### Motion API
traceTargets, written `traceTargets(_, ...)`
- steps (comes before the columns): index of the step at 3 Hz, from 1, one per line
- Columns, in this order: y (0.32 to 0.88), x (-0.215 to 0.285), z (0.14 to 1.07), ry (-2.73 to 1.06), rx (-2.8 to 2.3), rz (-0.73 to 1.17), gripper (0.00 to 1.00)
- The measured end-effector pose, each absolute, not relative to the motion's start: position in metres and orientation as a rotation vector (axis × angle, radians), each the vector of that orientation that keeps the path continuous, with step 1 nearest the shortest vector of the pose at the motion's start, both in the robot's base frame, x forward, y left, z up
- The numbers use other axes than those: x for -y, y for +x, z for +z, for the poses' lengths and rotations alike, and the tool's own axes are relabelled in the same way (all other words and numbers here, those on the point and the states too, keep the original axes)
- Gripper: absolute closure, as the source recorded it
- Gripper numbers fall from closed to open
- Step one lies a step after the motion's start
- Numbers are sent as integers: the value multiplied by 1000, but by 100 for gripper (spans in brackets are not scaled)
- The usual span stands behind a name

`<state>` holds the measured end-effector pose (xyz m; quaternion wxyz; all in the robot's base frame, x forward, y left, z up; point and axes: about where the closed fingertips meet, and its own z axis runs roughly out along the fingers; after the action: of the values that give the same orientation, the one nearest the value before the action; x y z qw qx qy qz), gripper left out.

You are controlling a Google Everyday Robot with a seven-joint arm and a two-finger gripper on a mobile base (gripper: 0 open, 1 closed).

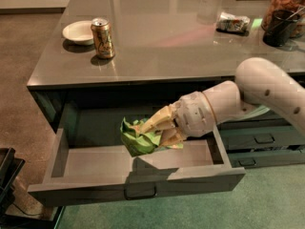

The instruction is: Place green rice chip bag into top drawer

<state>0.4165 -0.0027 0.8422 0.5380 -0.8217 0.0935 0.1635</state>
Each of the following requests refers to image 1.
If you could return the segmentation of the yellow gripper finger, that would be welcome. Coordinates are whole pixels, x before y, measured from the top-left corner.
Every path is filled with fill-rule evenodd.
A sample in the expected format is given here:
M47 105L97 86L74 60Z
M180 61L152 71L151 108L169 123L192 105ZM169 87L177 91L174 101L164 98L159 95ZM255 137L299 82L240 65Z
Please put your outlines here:
M159 146L161 147L179 144L187 138L187 136L177 127L170 128L167 130L162 130L160 134L161 137L160 137Z
M163 107L150 117L141 127L140 133L165 131L175 133L176 126L174 119L176 117L176 108L173 104Z

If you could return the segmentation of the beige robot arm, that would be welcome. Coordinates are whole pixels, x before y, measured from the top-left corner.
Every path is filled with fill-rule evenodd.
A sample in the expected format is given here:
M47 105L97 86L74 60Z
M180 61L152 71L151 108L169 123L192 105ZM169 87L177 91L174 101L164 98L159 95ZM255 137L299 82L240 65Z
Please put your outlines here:
M170 146L188 137L202 137L216 125L239 119L260 105L305 134L305 89L276 64L259 57L241 62L233 81L185 94L163 107L139 132L160 132L160 144Z

